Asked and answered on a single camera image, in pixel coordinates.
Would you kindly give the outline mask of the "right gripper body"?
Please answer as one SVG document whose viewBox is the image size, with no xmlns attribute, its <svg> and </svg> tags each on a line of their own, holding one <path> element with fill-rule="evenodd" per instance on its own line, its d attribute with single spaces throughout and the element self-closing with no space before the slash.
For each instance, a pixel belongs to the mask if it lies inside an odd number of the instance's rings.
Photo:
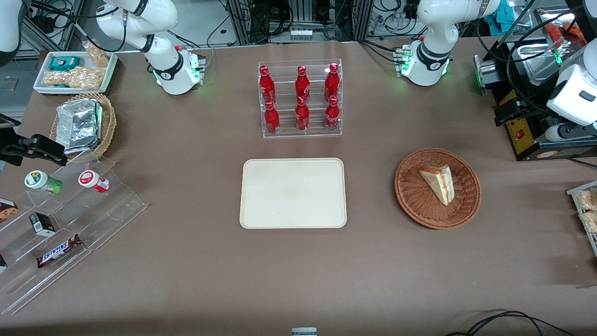
<svg viewBox="0 0 597 336">
<path fill-rule="evenodd" d="M 15 133 L 2 133 L 0 135 L 0 159 L 7 164 L 19 167 L 24 158 L 30 158 L 33 152 L 30 145 L 33 140 Z"/>
</svg>

